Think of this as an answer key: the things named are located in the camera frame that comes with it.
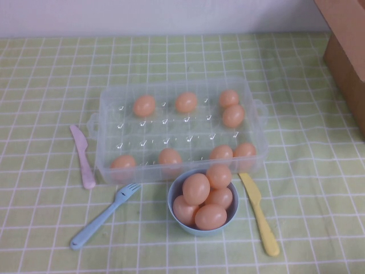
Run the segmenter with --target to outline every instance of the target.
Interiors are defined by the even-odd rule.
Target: brown egg
[[[227,220],[227,212],[218,204],[207,204],[200,208],[195,215],[195,225],[200,230],[220,228]]]
[[[150,116],[156,107],[156,101],[151,95],[143,95],[135,101],[133,112],[138,117]]]
[[[256,148],[251,143],[242,143],[233,152],[234,157],[255,156]]]
[[[221,107],[230,107],[235,104],[239,104],[240,97],[235,90],[225,90],[221,93],[219,97],[219,104]]]
[[[251,143],[242,143],[233,152],[234,157],[250,157],[256,155],[256,148]],[[255,159],[242,159],[238,162],[239,172],[248,172],[254,165]]]
[[[133,171],[129,170],[128,168],[135,167],[136,161],[135,158],[131,155],[122,155],[116,158],[110,165],[110,168],[113,169],[120,169],[120,168],[127,168],[126,170],[120,171],[112,171],[111,176],[114,180],[118,183],[128,183],[130,179],[133,177]]]
[[[216,190],[227,187],[232,181],[232,173],[225,164],[214,164],[206,171],[210,186]]]
[[[232,157],[233,151],[226,144],[215,147],[209,156],[210,159],[231,159]]]
[[[184,92],[180,94],[176,101],[176,110],[180,113],[192,112],[198,105],[198,98],[192,92]]]
[[[122,155],[112,162],[110,168],[128,168],[134,166],[136,166],[136,161],[132,155]]]
[[[172,148],[165,148],[160,152],[159,164],[180,164],[181,162],[180,154]]]
[[[223,124],[226,127],[238,127],[245,118],[245,110],[239,105],[235,104],[225,109],[223,112]]]
[[[159,155],[159,164],[180,164],[182,163],[180,154],[172,149],[172,148],[165,148],[160,152]],[[162,167],[162,172],[165,175],[168,175],[169,178],[176,177],[181,173],[180,167]]]
[[[192,206],[198,206],[203,203],[208,197],[209,191],[209,181],[204,174],[193,174],[182,184],[184,199]]]
[[[232,191],[228,187],[225,187],[220,190],[211,190],[204,204],[219,204],[224,209],[227,209],[232,203],[232,200]]]
[[[172,205],[175,217],[183,224],[192,226],[195,224],[195,214],[199,210],[199,205],[189,205],[182,195],[178,196]]]

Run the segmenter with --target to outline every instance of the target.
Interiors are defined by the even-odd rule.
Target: white wall
[[[0,0],[0,37],[328,30],[313,0]]]

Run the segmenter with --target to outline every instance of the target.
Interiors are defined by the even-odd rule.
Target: yellow plastic knife
[[[279,245],[260,207],[261,193],[250,175],[247,173],[240,173],[238,176],[241,178],[241,181],[246,188],[252,209],[255,212],[263,247],[269,256],[278,256],[280,253]]]

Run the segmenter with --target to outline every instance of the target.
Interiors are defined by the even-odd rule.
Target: fork tines
[[[127,187],[131,190],[131,191],[134,191],[134,190],[138,190],[141,185],[140,184],[129,184],[127,185]]]

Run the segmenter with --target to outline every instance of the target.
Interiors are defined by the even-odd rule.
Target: blue bowl
[[[202,173],[202,174],[206,174],[206,170],[190,170],[188,172],[185,172],[183,174],[181,174],[179,177],[176,178],[176,180],[171,184],[170,189],[169,189],[169,193],[168,193],[168,197],[167,197],[167,203],[169,205],[169,209],[170,212],[172,214],[172,216],[175,218],[175,220],[179,223],[179,225],[181,226],[181,228],[183,230],[185,230],[186,232],[195,235],[195,236],[212,236],[215,235],[219,232],[221,232],[234,218],[234,216],[237,213],[238,210],[238,193],[236,188],[234,187],[234,185],[232,183],[230,183],[227,187],[232,191],[233,194],[233,200],[232,200],[232,204],[229,206],[229,208],[227,209],[227,221],[224,225],[222,225],[220,228],[217,229],[213,229],[213,230],[199,230],[196,228],[192,228],[192,227],[188,227],[187,225],[181,223],[176,217],[175,214],[173,213],[172,210],[172,205],[173,205],[173,201],[175,201],[175,199],[183,194],[183,183],[185,182],[185,180],[196,173]]]

